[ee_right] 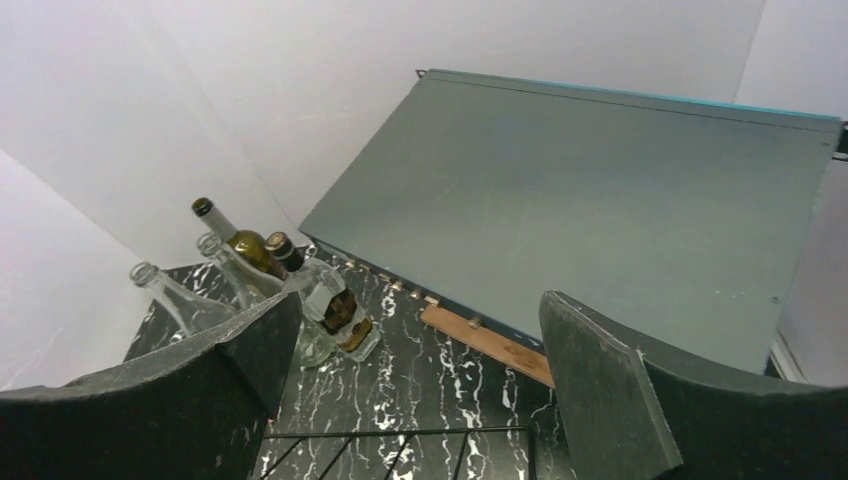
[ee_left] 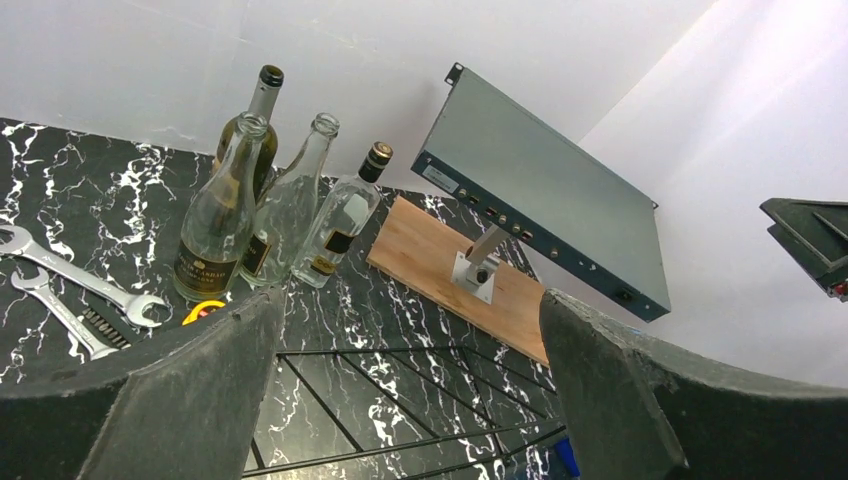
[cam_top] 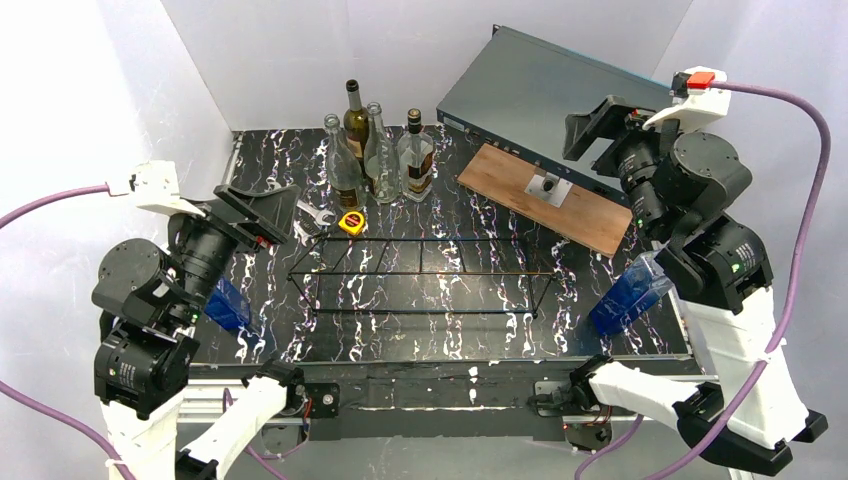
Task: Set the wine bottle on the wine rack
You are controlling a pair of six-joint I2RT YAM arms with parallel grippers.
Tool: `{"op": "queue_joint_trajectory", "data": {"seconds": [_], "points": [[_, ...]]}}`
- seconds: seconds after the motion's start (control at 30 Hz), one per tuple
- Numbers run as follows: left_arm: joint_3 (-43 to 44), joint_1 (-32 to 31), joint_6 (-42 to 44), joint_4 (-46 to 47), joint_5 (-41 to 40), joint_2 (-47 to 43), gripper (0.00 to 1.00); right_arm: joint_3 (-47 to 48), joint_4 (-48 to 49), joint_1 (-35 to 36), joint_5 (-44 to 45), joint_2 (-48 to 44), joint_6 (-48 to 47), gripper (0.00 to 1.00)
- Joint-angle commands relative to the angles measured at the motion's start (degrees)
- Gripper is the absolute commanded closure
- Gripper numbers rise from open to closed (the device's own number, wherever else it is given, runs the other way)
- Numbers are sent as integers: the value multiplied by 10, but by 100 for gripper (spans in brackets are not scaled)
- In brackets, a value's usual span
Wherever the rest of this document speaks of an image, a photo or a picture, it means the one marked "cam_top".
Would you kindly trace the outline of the black wire wine rack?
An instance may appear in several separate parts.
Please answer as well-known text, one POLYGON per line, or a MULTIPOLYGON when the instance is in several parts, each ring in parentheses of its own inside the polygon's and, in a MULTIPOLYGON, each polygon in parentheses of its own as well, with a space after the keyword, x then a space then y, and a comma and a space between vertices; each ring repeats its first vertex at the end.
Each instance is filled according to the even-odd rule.
POLYGON ((323 237, 287 279, 314 314, 536 316, 558 275, 517 238, 323 237))

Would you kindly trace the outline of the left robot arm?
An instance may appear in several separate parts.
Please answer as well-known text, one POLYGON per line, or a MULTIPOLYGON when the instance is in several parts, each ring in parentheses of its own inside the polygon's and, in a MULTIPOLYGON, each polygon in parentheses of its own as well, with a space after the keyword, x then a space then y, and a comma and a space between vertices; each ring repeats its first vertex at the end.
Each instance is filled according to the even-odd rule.
POLYGON ((117 467, 135 479, 222 479, 262 426, 305 402, 303 371, 269 360, 207 431, 175 445, 199 342, 187 329, 200 318, 234 256, 290 239, 298 186, 248 192, 216 187, 207 201, 174 187, 138 192, 140 209, 168 217, 168 245, 134 238, 103 258, 92 301, 102 311, 94 387, 102 402, 117 467))

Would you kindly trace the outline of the clear bottle with dark label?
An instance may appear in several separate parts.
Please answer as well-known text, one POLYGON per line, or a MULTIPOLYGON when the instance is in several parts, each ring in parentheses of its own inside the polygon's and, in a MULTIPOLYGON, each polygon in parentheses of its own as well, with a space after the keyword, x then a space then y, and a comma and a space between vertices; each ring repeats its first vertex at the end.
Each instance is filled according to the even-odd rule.
POLYGON ((345 131, 336 114, 324 117, 324 128, 328 135, 326 172, 339 208, 345 212, 359 211, 365 195, 358 160, 347 146, 345 131))

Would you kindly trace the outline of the blue square bottle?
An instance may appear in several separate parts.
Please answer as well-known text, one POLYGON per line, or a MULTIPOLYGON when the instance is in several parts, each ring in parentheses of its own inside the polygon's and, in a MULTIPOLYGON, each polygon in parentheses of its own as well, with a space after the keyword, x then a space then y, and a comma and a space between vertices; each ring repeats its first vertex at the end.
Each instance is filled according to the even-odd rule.
POLYGON ((644 252, 636 257, 592 308, 589 318, 600 336, 623 332, 671 290, 673 283, 656 256, 644 252))
POLYGON ((252 323, 248 300, 224 277, 217 282, 204 313, 224 330, 247 328, 252 323))

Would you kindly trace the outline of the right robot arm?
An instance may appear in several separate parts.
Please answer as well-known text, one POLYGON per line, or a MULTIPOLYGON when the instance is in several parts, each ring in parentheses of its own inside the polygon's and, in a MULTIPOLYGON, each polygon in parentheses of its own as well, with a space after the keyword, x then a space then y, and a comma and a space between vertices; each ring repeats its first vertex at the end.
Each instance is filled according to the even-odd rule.
POLYGON ((815 441, 827 420, 803 404, 788 372, 764 243, 728 215, 752 175, 728 141, 703 130, 717 116, 690 101, 653 112, 608 96, 567 116, 563 148, 576 161, 596 139, 609 141, 594 169, 619 180, 639 232, 661 244, 657 262, 700 328, 717 380, 687 384, 597 355, 548 402, 620 407, 672 428, 710 463, 773 476, 791 462, 790 443, 815 441))

